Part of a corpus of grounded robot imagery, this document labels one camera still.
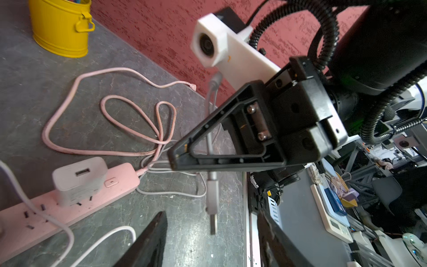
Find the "pink usb cable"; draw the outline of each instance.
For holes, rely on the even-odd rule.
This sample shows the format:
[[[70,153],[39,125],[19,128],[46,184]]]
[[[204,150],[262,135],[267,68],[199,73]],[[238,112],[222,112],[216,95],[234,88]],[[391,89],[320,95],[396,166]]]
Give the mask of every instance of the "pink usb cable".
[[[56,150],[58,152],[62,152],[62,153],[66,153],[66,154],[74,154],[74,155],[105,155],[105,156],[140,157],[140,156],[148,156],[148,155],[154,154],[153,161],[156,161],[159,158],[162,146],[169,143],[172,139],[173,132],[175,129],[175,121],[176,121],[176,109],[171,103],[166,102],[166,101],[160,101],[155,106],[156,107],[155,110],[156,110],[157,122],[159,125],[159,129],[157,129],[156,126],[153,124],[153,122],[144,113],[144,111],[139,106],[137,106],[135,103],[130,101],[129,99],[127,99],[125,97],[117,96],[117,95],[108,95],[101,100],[101,112],[104,114],[104,116],[109,121],[111,121],[112,123],[114,123],[118,127],[122,128],[123,130],[125,130],[125,131],[127,131],[127,132],[129,132],[135,136],[138,136],[142,139],[145,139],[145,140],[148,140],[148,141],[153,142],[155,144],[158,144],[157,148],[155,148],[151,151],[135,153],[135,152],[105,151],[105,150],[79,150],[79,149],[71,149],[71,148],[58,146],[50,140],[49,134],[50,134],[50,131],[51,131],[53,125],[58,121],[59,117],[62,115],[62,113],[64,113],[65,109],[68,107],[68,105],[73,100],[73,97],[76,94],[76,91],[77,91],[77,88],[79,86],[80,81],[83,80],[84,78],[87,78],[87,77],[91,77],[91,76],[95,76],[95,75],[103,74],[103,73],[115,72],[115,71],[132,72],[132,73],[138,75],[139,77],[141,77],[142,79],[144,79],[145,81],[147,81],[147,83],[149,83],[150,85],[157,87],[157,88],[166,88],[166,87],[170,87],[172,85],[178,84],[178,83],[183,83],[183,84],[188,85],[194,91],[196,90],[195,84],[185,82],[185,81],[176,81],[176,82],[168,83],[166,85],[157,85],[157,84],[151,82],[150,80],[148,80],[144,75],[140,74],[139,72],[137,72],[133,69],[126,68],[126,67],[113,67],[113,68],[109,68],[109,69],[97,70],[97,71],[82,74],[76,78],[76,80],[74,81],[74,84],[71,87],[71,90],[68,93],[67,97],[65,98],[64,102],[59,107],[59,109],[55,112],[55,114],[49,119],[49,121],[47,122],[47,124],[45,125],[45,127],[43,129],[43,132],[41,134],[41,139],[49,148]],[[148,122],[148,124],[154,130],[154,132],[156,133],[156,135],[158,136],[159,139],[156,140],[156,139],[153,139],[153,138],[148,137],[146,135],[143,135],[137,131],[134,131],[134,130],[124,126],[123,124],[121,124],[120,122],[115,120],[112,116],[110,116],[110,114],[108,114],[108,112],[105,109],[105,103],[109,99],[120,99],[122,101],[127,102],[131,106],[133,106],[142,115],[142,117],[144,117],[144,119]],[[161,121],[160,113],[159,113],[159,106],[163,105],[163,104],[168,105],[173,110],[173,119],[172,119],[170,134],[166,140],[163,140],[163,138],[164,138],[163,137],[163,126],[162,126],[162,121]],[[144,167],[142,169],[139,169],[136,171],[136,174],[138,176],[140,176],[140,175],[144,174],[147,171],[147,169],[148,169],[148,167]]]

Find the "bolt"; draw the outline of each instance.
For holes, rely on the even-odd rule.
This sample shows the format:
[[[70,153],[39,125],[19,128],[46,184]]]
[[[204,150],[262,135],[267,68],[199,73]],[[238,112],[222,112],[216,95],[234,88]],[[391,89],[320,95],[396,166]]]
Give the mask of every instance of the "bolt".
[[[267,51],[264,48],[260,48],[258,52],[260,52],[263,56],[267,54]]]
[[[260,141],[264,141],[264,140],[266,140],[266,139],[267,139],[267,136],[265,135],[265,133],[264,133],[264,132],[259,132],[259,133],[258,133],[258,139],[259,139]]]
[[[254,114],[254,113],[255,113],[255,111],[257,111],[257,108],[256,108],[254,105],[249,105],[249,106],[248,106],[248,108],[247,108],[247,112],[248,112],[249,114]]]
[[[402,140],[402,141],[399,142],[399,145],[401,147],[409,147],[409,142],[405,141],[405,140]]]

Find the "screw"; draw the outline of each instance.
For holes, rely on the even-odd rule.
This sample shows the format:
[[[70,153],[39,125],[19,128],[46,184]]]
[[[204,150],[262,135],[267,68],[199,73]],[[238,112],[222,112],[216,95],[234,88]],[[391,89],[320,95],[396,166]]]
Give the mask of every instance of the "screw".
[[[247,108],[249,114],[254,114],[257,111],[257,108],[254,105],[249,105]]]
[[[258,139],[259,139],[260,141],[264,141],[264,140],[266,140],[266,139],[267,139],[267,136],[265,135],[265,133],[264,133],[264,132],[259,132],[259,133],[258,133]]]
[[[409,147],[409,142],[405,141],[405,140],[402,140],[402,141],[399,142],[399,145],[401,147]]]

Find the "red wall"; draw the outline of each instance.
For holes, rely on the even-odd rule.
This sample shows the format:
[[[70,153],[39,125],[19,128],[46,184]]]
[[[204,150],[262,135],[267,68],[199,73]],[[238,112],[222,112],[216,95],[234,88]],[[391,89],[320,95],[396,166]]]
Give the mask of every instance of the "red wall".
[[[262,0],[99,0],[92,2],[93,16],[112,32],[137,48],[178,79],[195,83],[198,92],[206,95],[206,85],[215,69],[205,69],[190,50],[196,20],[230,6],[246,22]],[[252,26],[268,12],[283,4],[271,0],[258,13]],[[345,33],[363,11],[348,8],[338,15],[341,34]],[[317,20],[307,11],[283,18],[261,37],[267,57],[284,66],[290,56],[306,55],[319,28]],[[221,104],[234,93],[223,83],[219,89]]]

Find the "yellow bucket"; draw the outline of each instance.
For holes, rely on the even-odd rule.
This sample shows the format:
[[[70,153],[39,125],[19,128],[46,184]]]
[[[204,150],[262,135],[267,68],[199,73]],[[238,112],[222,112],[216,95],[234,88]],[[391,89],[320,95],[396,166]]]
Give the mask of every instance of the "yellow bucket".
[[[44,49],[69,58],[88,53],[88,32],[95,30],[91,0],[29,0],[34,40]]]

